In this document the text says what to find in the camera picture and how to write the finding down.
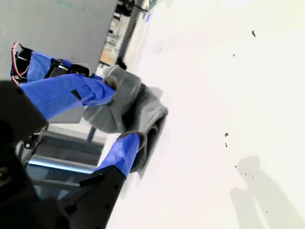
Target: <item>folded cloth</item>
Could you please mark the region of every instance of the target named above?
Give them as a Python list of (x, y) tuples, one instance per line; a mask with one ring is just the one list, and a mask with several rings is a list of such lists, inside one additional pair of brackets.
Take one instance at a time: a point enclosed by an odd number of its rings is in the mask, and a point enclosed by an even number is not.
[(141, 80), (118, 65), (105, 70), (103, 81), (115, 90), (109, 103), (87, 107), (83, 117), (95, 128), (107, 133), (122, 133), (126, 130), (123, 115), (137, 97)]
[(104, 82), (115, 89), (108, 104), (88, 107), (84, 119), (107, 133), (138, 134), (141, 145), (131, 172), (145, 165), (160, 135), (160, 128), (168, 110), (136, 75), (118, 66), (105, 72)]

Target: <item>blue plastic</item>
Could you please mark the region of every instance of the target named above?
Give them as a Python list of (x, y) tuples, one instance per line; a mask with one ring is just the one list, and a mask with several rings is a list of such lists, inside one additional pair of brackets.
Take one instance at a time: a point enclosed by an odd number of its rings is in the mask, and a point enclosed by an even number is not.
[[(21, 83), (20, 88), (47, 120), (80, 106), (106, 104), (115, 94), (106, 83), (78, 74)], [(72, 93), (74, 90), (81, 100)]]
[(129, 134), (116, 140), (102, 164), (94, 171), (114, 165), (127, 177), (139, 146), (140, 136), (138, 134)]
[(30, 58), (27, 81), (32, 82), (43, 79), (50, 69), (51, 60), (52, 57), (33, 51)]

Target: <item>gray cloth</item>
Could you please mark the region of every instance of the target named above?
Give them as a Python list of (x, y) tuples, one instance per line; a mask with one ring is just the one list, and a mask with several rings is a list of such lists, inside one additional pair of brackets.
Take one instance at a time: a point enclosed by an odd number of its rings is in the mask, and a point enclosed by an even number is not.
[(118, 66), (111, 67), (104, 81), (116, 90), (106, 105), (88, 107), (84, 118), (95, 128), (107, 133), (123, 133), (120, 137), (137, 133), (141, 147), (131, 172), (141, 169), (152, 152), (168, 110), (139, 77)]
[(87, 107), (83, 118), (101, 131), (122, 133), (126, 130), (122, 116), (137, 97), (141, 80), (138, 76), (115, 65), (104, 72), (104, 82), (115, 89), (114, 97), (108, 104)]

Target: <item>gray wall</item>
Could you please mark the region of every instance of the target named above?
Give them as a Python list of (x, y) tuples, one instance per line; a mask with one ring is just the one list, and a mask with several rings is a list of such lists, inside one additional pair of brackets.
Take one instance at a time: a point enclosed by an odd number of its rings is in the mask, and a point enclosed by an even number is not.
[(1, 0), (0, 79), (14, 42), (96, 70), (117, 0)]

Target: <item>white table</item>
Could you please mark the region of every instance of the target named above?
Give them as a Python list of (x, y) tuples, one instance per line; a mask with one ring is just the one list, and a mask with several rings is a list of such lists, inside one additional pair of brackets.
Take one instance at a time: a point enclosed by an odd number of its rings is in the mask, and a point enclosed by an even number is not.
[(132, 72), (169, 115), (108, 229), (305, 227), (304, 7), (168, 0), (137, 26)]

